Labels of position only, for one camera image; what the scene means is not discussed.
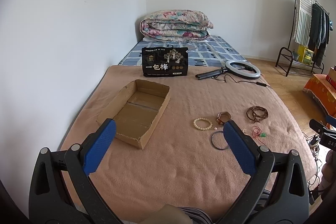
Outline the person's hand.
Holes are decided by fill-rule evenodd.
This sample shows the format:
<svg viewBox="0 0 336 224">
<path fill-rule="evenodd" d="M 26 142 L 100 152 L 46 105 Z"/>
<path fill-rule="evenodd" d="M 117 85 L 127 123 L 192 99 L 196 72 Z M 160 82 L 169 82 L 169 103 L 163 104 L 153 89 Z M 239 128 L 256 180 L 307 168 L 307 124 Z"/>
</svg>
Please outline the person's hand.
<svg viewBox="0 0 336 224">
<path fill-rule="evenodd" d="M 335 182 L 335 151 L 326 155 L 326 163 L 322 167 L 322 178 L 318 190 L 325 190 Z"/>
</svg>

